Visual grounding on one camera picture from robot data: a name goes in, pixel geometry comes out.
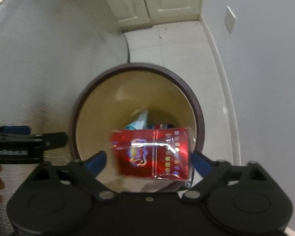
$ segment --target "baseboard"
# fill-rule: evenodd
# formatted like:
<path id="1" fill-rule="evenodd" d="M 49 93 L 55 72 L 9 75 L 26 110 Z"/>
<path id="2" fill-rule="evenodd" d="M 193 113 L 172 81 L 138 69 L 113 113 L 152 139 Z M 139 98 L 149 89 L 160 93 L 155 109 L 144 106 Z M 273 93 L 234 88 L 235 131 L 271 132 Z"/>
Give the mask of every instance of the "baseboard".
<path id="1" fill-rule="evenodd" d="M 295 236 L 295 231 L 293 231 L 291 228 L 287 227 L 286 230 L 285 230 L 285 233 L 288 235 L 288 236 Z"/>
<path id="2" fill-rule="evenodd" d="M 129 32 L 144 28 L 151 28 L 154 25 L 164 24 L 164 23 L 172 23 L 172 22 L 179 22 L 179 21 L 191 21 L 191 20 L 199 20 L 199 14 L 191 14 L 191 15 L 180 15 L 180 16 L 172 16 L 172 17 L 165 17 L 165 18 L 154 18 L 151 19 L 149 23 L 140 24 L 140 25 L 132 25 L 132 26 L 125 26 L 122 27 L 123 32 Z"/>
<path id="3" fill-rule="evenodd" d="M 221 80 L 221 84 L 222 84 L 222 89 L 223 89 L 223 94 L 225 97 L 225 103 L 226 103 L 226 109 L 227 109 L 227 115 L 229 120 L 229 126 L 230 126 L 231 144 L 233 149 L 233 162 L 234 162 L 234 165 L 241 165 L 240 145 L 239 145 L 237 122 L 236 122 L 236 114 L 235 114 L 233 99 L 230 94 L 230 88 L 227 82 L 224 66 L 221 61 L 221 57 L 219 55 L 219 51 L 215 44 L 214 38 L 210 32 L 210 29 L 208 28 L 208 24 L 203 18 L 203 15 L 200 15 L 199 20 L 204 29 L 206 38 L 208 39 L 208 43 L 211 48 L 214 61 L 216 63 L 216 67 Z"/>

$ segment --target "white floor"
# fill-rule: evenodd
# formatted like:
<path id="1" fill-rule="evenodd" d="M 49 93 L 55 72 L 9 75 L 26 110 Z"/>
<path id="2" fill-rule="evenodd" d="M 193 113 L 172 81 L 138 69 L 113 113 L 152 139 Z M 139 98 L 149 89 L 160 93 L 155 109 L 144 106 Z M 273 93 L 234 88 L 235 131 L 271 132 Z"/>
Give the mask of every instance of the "white floor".
<path id="1" fill-rule="evenodd" d="M 230 127 L 219 74 L 199 21 L 168 23 L 125 33 L 131 62 L 164 66 L 188 83 L 205 119 L 203 153 L 233 163 Z"/>

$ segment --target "trash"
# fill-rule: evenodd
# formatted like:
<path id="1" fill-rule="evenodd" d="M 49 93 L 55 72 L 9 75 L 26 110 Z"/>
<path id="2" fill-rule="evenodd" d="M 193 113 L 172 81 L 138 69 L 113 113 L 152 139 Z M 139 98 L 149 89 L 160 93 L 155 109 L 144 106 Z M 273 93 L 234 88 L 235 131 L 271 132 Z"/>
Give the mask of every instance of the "trash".
<path id="1" fill-rule="evenodd" d="M 161 123 L 157 125 L 148 125 L 147 128 L 148 129 L 172 129 L 172 128 L 175 128 L 175 126 L 170 123 L 169 124 Z"/>
<path id="2" fill-rule="evenodd" d="M 110 147 L 120 175 L 189 180 L 187 128 L 113 131 Z"/>
<path id="3" fill-rule="evenodd" d="M 144 111 L 139 117 L 125 127 L 126 130 L 143 130 L 147 129 L 148 112 Z"/>

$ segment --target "white wall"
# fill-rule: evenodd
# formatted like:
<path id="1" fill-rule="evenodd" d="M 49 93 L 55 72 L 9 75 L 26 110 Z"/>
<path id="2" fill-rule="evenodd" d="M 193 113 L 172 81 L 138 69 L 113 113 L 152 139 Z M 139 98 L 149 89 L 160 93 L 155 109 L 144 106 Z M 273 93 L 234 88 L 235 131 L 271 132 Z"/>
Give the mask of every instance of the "white wall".
<path id="1" fill-rule="evenodd" d="M 295 0 L 204 0 L 202 14 L 225 67 L 242 163 L 260 161 L 292 199 L 295 230 Z"/>

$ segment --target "screw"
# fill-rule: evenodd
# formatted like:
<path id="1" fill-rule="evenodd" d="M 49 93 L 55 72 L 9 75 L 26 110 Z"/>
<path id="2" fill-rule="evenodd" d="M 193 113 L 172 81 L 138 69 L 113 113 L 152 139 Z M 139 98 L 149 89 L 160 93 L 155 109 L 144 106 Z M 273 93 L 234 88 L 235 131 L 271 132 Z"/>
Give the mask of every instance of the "screw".
<path id="1" fill-rule="evenodd" d="M 111 191 L 103 191 L 103 192 L 100 192 L 98 196 L 99 198 L 102 198 L 102 199 L 112 199 L 115 195 Z"/>
<path id="2" fill-rule="evenodd" d="M 188 199 L 197 199 L 201 196 L 201 194 L 197 191 L 187 191 L 185 193 L 185 197 L 187 197 Z"/>
<path id="3" fill-rule="evenodd" d="M 153 197 L 146 197 L 145 200 L 148 202 L 152 202 L 154 200 L 154 198 Z"/>

